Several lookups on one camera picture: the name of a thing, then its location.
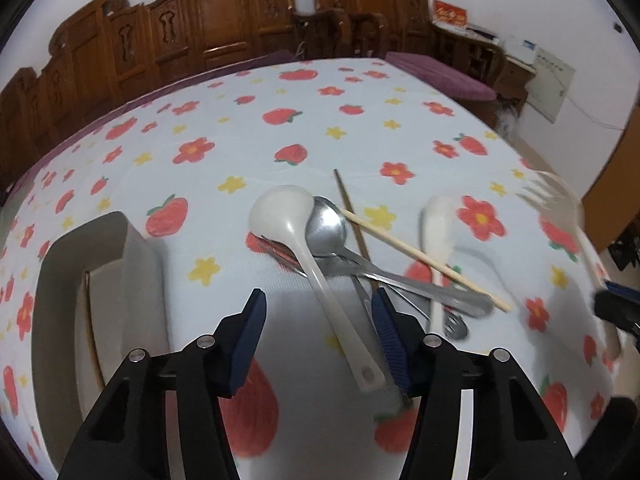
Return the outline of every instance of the red flower print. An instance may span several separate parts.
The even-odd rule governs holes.
[[[2,381],[4,382],[4,396],[9,401],[11,414],[18,416],[18,391],[15,389],[14,370],[10,366],[5,366],[2,371]]]
[[[104,138],[107,140],[117,139],[119,136],[127,133],[129,129],[131,129],[137,122],[138,120],[135,117],[132,117],[124,121],[122,124],[116,124],[111,130],[107,132]]]
[[[6,282],[6,288],[4,289],[4,302],[6,303],[11,299],[11,295],[14,293],[14,277],[13,275],[9,278],[9,281]]]
[[[546,311],[542,298],[526,300],[524,305],[529,311],[529,328],[532,330],[538,330],[539,332],[545,332],[546,322],[549,321],[549,313]]]
[[[455,146],[452,146],[451,144],[443,144],[439,140],[433,141],[433,151],[444,155],[447,158],[454,158],[458,156]]]
[[[297,166],[306,159],[306,148],[300,144],[292,144],[278,150],[273,155],[275,162],[287,162],[291,166]]]
[[[38,457],[36,456],[36,453],[33,450],[33,447],[31,447],[31,444],[27,444],[27,453],[29,453],[29,456],[31,457],[31,461],[35,465],[38,465]]]
[[[591,366],[591,363],[593,363],[593,358],[598,355],[598,352],[596,349],[596,340],[590,335],[584,336],[582,353],[584,354],[584,360],[586,361],[586,363]]]
[[[446,106],[443,106],[440,103],[437,103],[435,101],[422,103],[422,104],[425,105],[434,114],[446,115],[449,117],[453,117],[454,115],[453,110],[451,108],[447,108]]]
[[[150,132],[151,130],[153,130],[156,126],[158,126],[158,123],[156,123],[155,121],[153,121],[152,123],[149,124],[145,124],[145,127],[142,128],[142,130],[140,130],[142,133],[146,134],[147,132]]]
[[[342,95],[344,94],[344,90],[338,88],[337,86],[325,86],[324,88],[319,88],[318,92],[320,95]]]
[[[107,153],[107,156],[104,157],[104,160],[102,161],[103,164],[107,164],[109,162],[113,162],[114,160],[116,160],[120,155],[122,154],[122,146],[118,146],[115,150],[113,150],[112,152]]]
[[[187,112],[193,112],[196,109],[196,106],[200,104],[200,101],[187,101],[182,106],[178,106],[171,110],[174,115],[182,115]]]
[[[580,252],[580,249],[573,236],[557,228],[543,216],[540,216],[540,227],[542,227],[546,237],[549,238],[549,247],[556,250],[562,249],[572,261],[578,261],[576,254]]]
[[[388,78],[388,75],[385,74],[384,72],[378,72],[377,70],[368,70],[366,72],[363,72],[364,75],[368,75],[369,77],[372,77],[374,79],[386,79]]]
[[[44,256],[45,256],[45,254],[47,254],[48,250],[49,250],[49,240],[44,242],[42,244],[42,247],[40,247],[40,250],[38,251],[38,259],[40,261],[42,261],[44,259]]]
[[[242,95],[238,99],[234,99],[237,105],[245,105],[249,104],[251,101],[255,100],[255,95]]]
[[[191,142],[185,142],[180,146],[180,153],[174,156],[174,164],[183,162],[198,162],[204,158],[204,154],[209,150],[213,150],[215,144],[207,142],[206,137],[199,137]]]
[[[360,115],[364,113],[362,106],[343,105],[340,107],[340,111],[347,115]]]
[[[607,355],[606,350],[602,353],[602,364],[607,367],[607,370],[609,370],[609,372],[613,372],[614,362],[612,359],[609,359],[609,355]]]
[[[47,187],[49,187],[49,184],[51,184],[53,182],[53,179],[56,177],[57,173],[54,171],[53,173],[49,173],[47,171],[47,177],[44,179],[44,184],[42,186],[42,189],[46,189]]]
[[[28,292],[22,299],[22,306],[18,309],[15,324],[18,326],[18,337],[24,340],[24,335],[31,331],[31,313],[33,312],[33,296]]]
[[[494,206],[485,201],[476,201],[469,195],[462,197],[464,207],[456,211],[458,218],[471,228],[474,236],[485,242],[491,235],[504,236],[506,231],[495,217]]]
[[[31,240],[31,237],[33,236],[33,228],[35,226],[36,224],[31,224],[24,230],[24,235],[22,236],[22,241],[20,242],[20,247],[22,247],[23,249],[27,247],[29,240]]]
[[[384,162],[380,168],[380,175],[390,176],[400,186],[404,186],[408,179],[415,176],[403,162]]]
[[[604,412],[604,397],[600,395],[600,392],[596,392],[591,401],[591,420],[601,419],[602,412]]]

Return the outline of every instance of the white wall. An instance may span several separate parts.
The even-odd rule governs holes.
[[[88,1],[36,0],[0,53],[0,88],[21,66],[39,71],[49,59],[47,43],[55,28]],[[613,30],[617,17],[605,0],[445,1],[467,8],[473,23],[527,38],[573,66],[569,97],[597,121],[624,127],[640,84],[640,54],[626,32]],[[296,5],[303,12],[314,8],[313,0]],[[567,100],[555,124],[527,105],[520,135],[583,195],[620,131],[594,124]]]

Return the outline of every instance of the metal spoon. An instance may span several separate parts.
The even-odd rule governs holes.
[[[487,316],[494,307],[491,298],[485,294],[443,288],[386,272],[359,254],[348,250],[344,246],[347,238],[347,221],[337,206],[324,197],[314,197],[314,208],[306,223],[305,238],[313,256],[340,256],[356,264],[350,271],[356,272],[359,276],[373,278],[418,296],[439,301],[468,316]]]

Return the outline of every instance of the black object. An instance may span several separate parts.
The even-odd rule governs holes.
[[[239,480],[218,397],[244,384],[266,318],[254,289],[240,314],[182,351],[132,351],[80,427],[59,480],[169,480],[164,392],[175,390],[184,472],[189,480]]]
[[[396,384],[422,397],[401,480],[450,480],[456,459],[461,390],[474,391],[469,480],[579,480],[560,430],[515,359],[456,350],[396,312],[379,288],[374,325]]]

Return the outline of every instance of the table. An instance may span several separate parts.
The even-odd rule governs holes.
[[[63,233],[112,210],[124,211],[162,255],[173,349],[241,310],[252,288],[267,294],[250,384],[223,404],[241,478],[398,478],[415,408],[392,385],[358,391],[308,283],[248,236],[249,209],[272,186],[298,184],[340,203],[333,168],[358,214],[416,246],[428,198],[454,200],[449,264],[514,305],[510,314],[468,319],[470,338],[458,347],[509,349],[579,450],[610,397],[614,368],[574,242],[515,195],[533,172],[417,79],[380,60],[334,59],[177,90],[111,120],[40,171],[0,261],[0,406],[46,480],[56,473],[40,441],[30,375],[40,260]],[[164,221],[150,220],[158,207]],[[385,269],[430,279],[428,268],[367,243]],[[375,346],[351,282],[332,284]],[[469,438],[461,437],[467,447]]]

